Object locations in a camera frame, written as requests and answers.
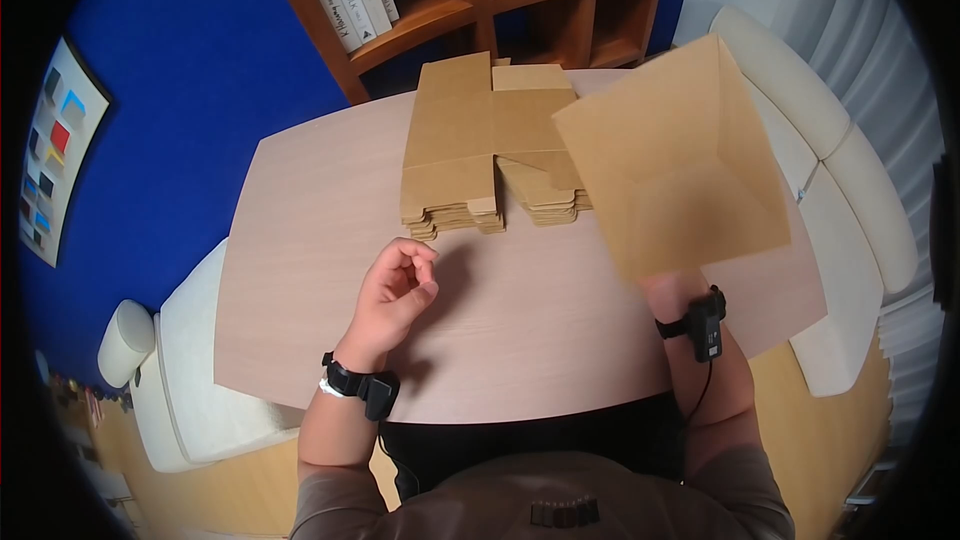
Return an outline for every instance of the cable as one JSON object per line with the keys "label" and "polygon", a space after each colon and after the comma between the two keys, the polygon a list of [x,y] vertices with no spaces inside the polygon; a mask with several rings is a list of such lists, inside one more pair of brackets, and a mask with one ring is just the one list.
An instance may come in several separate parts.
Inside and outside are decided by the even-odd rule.
{"label": "cable", "polygon": [[707,396],[707,389],[711,387],[711,378],[714,377],[714,362],[711,360],[709,369],[706,370],[706,383],[703,385],[703,391],[700,393],[700,399],[697,401],[697,405],[693,407],[693,410],[690,411],[690,414],[686,416],[686,421],[683,422],[683,426],[687,427],[690,425],[690,420],[693,419],[693,415],[697,413],[697,410],[700,409],[700,405],[704,402],[704,397]]}
{"label": "cable", "polygon": [[392,461],[393,464],[399,465],[403,469],[407,470],[407,473],[410,474],[410,476],[414,479],[414,482],[416,482],[416,494],[420,494],[420,478],[417,477],[417,474],[415,474],[412,469],[410,469],[405,464],[403,464],[402,461],[398,460],[396,457],[390,454],[390,452],[387,451],[387,447],[383,445],[383,434],[380,433],[381,424],[383,424],[383,420],[376,422],[376,441],[377,441],[377,444],[380,445],[380,450],[383,451],[384,455],[390,458],[390,461]]}

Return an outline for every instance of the kraft paper box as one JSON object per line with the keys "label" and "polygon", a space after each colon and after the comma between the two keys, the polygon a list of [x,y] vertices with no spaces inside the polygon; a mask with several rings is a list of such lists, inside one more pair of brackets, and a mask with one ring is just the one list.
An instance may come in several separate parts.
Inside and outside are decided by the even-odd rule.
{"label": "kraft paper box", "polygon": [[779,166],[719,36],[655,58],[553,121],[624,278],[789,244]]}
{"label": "kraft paper box", "polygon": [[[517,178],[531,196],[569,191],[573,207],[583,182],[550,117],[574,101],[557,65],[491,67],[488,52],[423,65],[400,186],[400,218],[412,236],[431,240],[438,231],[474,225],[503,231],[495,155],[543,174]],[[542,221],[569,219],[555,215]]]}

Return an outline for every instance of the table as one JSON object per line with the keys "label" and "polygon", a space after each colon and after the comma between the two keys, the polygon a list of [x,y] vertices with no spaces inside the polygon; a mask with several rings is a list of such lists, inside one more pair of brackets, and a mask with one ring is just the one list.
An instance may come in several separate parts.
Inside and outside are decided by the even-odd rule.
{"label": "table", "polygon": [[[580,96],[625,73],[567,72]],[[260,142],[223,263],[216,384],[307,407],[364,273],[391,238],[405,235],[401,168],[413,102],[414,92],[368,102]],[[703,269],[726,294],[728,329],[748,358],[827,314],[786,182],[783,191],[790,246]],[[537,228],[505,202],[505,233],[454,230],[431,242],[439,294],[390,355],[402,379],[390,420],[518,421],[669,390],[653,317],[618,278],[594,213]]]}

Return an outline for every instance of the bookshelf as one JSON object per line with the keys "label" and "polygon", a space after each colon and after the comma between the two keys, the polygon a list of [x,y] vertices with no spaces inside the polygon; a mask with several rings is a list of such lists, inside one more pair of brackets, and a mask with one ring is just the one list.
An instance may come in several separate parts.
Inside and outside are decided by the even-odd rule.
{"label": "bookshelf", "polygon": [[[611,68],[642,60],[657,0],[395,0],[393,29],[347,53],[320,0],[287,0],[351,104],[370,100],[361,76],[452,32],[464,54],[490,51],[515,63]],[[526,40],[498,42],[494,18],[524,9]]]}

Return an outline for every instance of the white chair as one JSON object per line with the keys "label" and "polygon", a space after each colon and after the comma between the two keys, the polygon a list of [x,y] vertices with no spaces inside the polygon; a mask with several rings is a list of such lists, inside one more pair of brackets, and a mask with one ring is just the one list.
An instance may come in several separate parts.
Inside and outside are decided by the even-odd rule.
{"label": "white chair", "polygon": [[733,6],[720,9],[709,31],[746,78],[820,270],[827,315],[790,344],[813,396],[846,392],[866,359],[884,293],[906,288],[917,269],[904,205],[863,132],[784,41]]}
{"label": "white chair", "polygon": [[304,412],[213,382],[213,331],[224,239],[150,317],[125,300],[97,354],[103,378],[129,382],[133,413],[150,465],[175,473],[265,448],[300,430]]}

